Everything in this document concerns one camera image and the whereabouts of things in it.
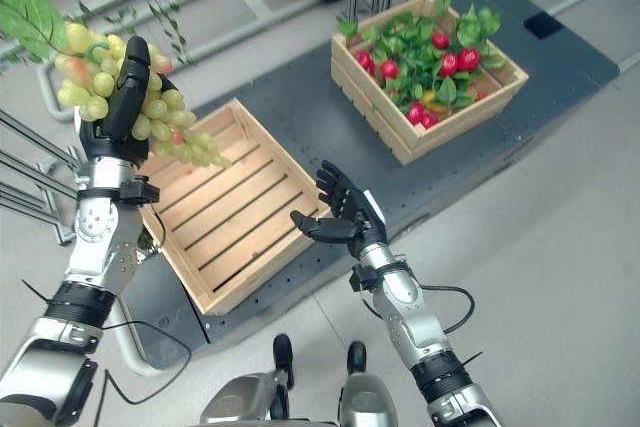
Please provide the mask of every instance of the wooden crate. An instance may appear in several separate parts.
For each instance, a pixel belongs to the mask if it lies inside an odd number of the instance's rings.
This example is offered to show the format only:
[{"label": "wooden crate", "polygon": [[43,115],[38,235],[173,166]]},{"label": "wooden crate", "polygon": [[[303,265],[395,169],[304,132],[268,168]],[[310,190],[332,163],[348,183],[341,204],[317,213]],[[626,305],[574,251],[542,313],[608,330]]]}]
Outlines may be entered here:
[{"label": "wooden crate", "polygon": [[[346,38],[341,34],[335,34],[331,39],[332,78],[354,102],[355,107],[391,148],[402,165],[407,165],[430,150],[502,112],[529,78],[520,67],[489,42],[489,45],[495,48],[507,63],[501,69],[491,71],[480,69],[480,75],[475,83],[479,91],[488,93],[487,97],[428,130],[420,124],[411,125],[377,82],[360,67],[353,54],[370,47],[369,42],[362,40],[360,33],[370,27],[381,28],[391,18],[402,12],[411,12],[414,16],[432,16],[434,3],[435,0],[409,0],[364,20],[360,22],[358,34],[351,39],[348,46]],[[448,13],[438,19],[438,28],[450,34],[455,27],[457,17],[458,14],[453,9],[449,9]]]},{"label": "wooden crate", "polygon": [[[194,127],[214,136],[233,165],[194,167],[152,156],[141,173],[160,188],[162,252],[202,313],[228,313],[311,240],[289,213],[326,215],[313,179],[237,100]],[[163,228],[142,209],[157,242]]]}]

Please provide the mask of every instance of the robotic arm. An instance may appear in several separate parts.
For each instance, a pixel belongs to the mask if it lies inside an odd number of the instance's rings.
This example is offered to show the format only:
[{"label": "robotic arm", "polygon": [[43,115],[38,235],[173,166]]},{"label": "robotic arm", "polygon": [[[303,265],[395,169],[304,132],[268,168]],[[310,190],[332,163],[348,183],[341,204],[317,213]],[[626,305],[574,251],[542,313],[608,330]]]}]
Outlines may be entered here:
[{"label": "robotic arm", "polygon": [[369,191],[361,191],[333,164],[324,161],[316,185],[333,219],[291,213],[296,226],[319,242],[346,244],[359,261],[350,283],[368,290],[387,324],[391,343],[411,371],[437,427],[504,427],[487,396],[453,352],[423,290],[404,260],[390,250],[385,221]]},{"label": "robotic arm", "polygon": [[[109,114],[82,122],[87,163],[78,175],[77,242],[69,268],[0,379],[0,424],[9,427],[74,424],[92,387],[95,352],[111,306],[133,276],[142,230],[138,207],[159,190],[137,176],[148,142],[130,136],[149,81],[147,43],[132,37]],[[173,88],[163,81],[163,90]]]}]

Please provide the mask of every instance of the grapes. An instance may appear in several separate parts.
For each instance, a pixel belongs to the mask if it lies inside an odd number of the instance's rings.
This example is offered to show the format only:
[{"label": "grapes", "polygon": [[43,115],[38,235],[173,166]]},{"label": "grapes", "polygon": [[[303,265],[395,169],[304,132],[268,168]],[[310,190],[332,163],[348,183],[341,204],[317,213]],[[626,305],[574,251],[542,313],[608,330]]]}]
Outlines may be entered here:
[{"label": "grapes", "polygon": [[151,135],[151,122],[143,114],[139,114],[131,129],[131,135],[137,140],[146,140]]},{"label": "grapes", "polygon": [[151,72],[149,75],[149,85],[147,89],[149,90],[160,90],[162,88],[162,79],[158,74]]},{"label": "grapes", "polygon": [[158,140],[169,140],[171,138],[171,130],[167,127],[167,124],[161,120],[151,121],[151,133],[155,135]]},{"label": "grapes", "polygon": [[167,104],[160,99],[151,100],[142,105],[142,113],[150,119],[160,119],[167,111]]},{"label": "grapes", "polygon": [[93,78],[93,90],[102,97],[109,97],[116,83],[106,72],[100,72]]},{"label": "grapes", "polygon": [[104,59],[100,62],[100,68],[103,72],[109,74],[111,77],[116,77],[118,75],[118,65],[113,59]]},{"label": "grapes", "polygon": [[[69,50],[55,58],[56,68],[66,77],[58,90],[58,101],[76,107],[76,119],[104,119],[109,115],[109,98],[125,61],[125,42],[117,35],[96,34],[76,23],[67,24],[66,34]],[[198,166],[230,166],[211,135],[190,130],[196,116],[185,110],[182,94],[176,89],[161,92],[163,79],[159,74],[171,70],[171,60],[157,46],[148,46],[149,82],[131,136],[140,141],[151,138],[155,155],[175,156],[180,162]]]},{"label": "grapes", "polygon": [[71,50],[78,54],[86,53],[93,40],[87,28],[82,24],[69,23],[66,27],[67,41]]},{"label": "grapes", "polygon": [[169,110],[181,110],[179,106],[184,105],[182,94],[175,89],[165,90],[160,98],[167,103]]},{"label": "grapes", "polygon": [[98,95],[92,96],[85,105],[89,109],[89,114],[96,119],[104,119],[109,113],[109,104]]}]

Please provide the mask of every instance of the grape leaf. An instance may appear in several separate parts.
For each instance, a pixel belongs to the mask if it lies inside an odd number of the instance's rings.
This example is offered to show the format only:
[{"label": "grape leaf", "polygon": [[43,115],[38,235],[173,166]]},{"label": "grape leaf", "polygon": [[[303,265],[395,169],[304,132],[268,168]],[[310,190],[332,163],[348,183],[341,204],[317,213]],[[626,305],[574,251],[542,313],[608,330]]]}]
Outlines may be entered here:
[{"label": "grape leaf", "polygon": [[41,58],[67,47],[64,18],[49,0],[0,0],[0,31]]},{"label": "grape leaf", "polygon": [[456,100],[456,84],[451,77],[442,81],[442,85],[436,91],[436,99],[443,104],[451,104]]}]

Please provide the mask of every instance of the dark gray table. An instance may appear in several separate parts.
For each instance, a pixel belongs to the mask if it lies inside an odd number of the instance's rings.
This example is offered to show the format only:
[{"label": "dark gray table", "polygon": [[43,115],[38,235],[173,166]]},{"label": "dark gray table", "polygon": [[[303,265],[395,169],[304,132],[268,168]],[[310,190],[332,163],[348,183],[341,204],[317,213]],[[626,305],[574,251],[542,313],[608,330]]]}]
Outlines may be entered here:
[{"label": "dark gray table", "polygon": [[[501,115],[407,167],[395,160],[331,80],[328,44],[201,107],[197,114],[238,97],[309,174],[314,175],[322,159],[331,159],[358,185],[370,188],[391,234],[398,233],[508,168],[619,74],[613,62],[566,28],[544,40],[531,34],[523,21],[540,9],[528,0],[455,0],[454,7],[464,11],[472,2],[502,12],[495,43],[530,80]],[[124,299],[132,318],[162,327],[194,350],[223,345],[259,328],[259,319],[293,305],[326,279],[328,266],[345,256],[346,249],[313,245],[222,317],[199,315],[162,256],[140,267]],[[138,336],[156,368],[166,369],[184,355],[172,341],[148,329],[140,328]]]}]

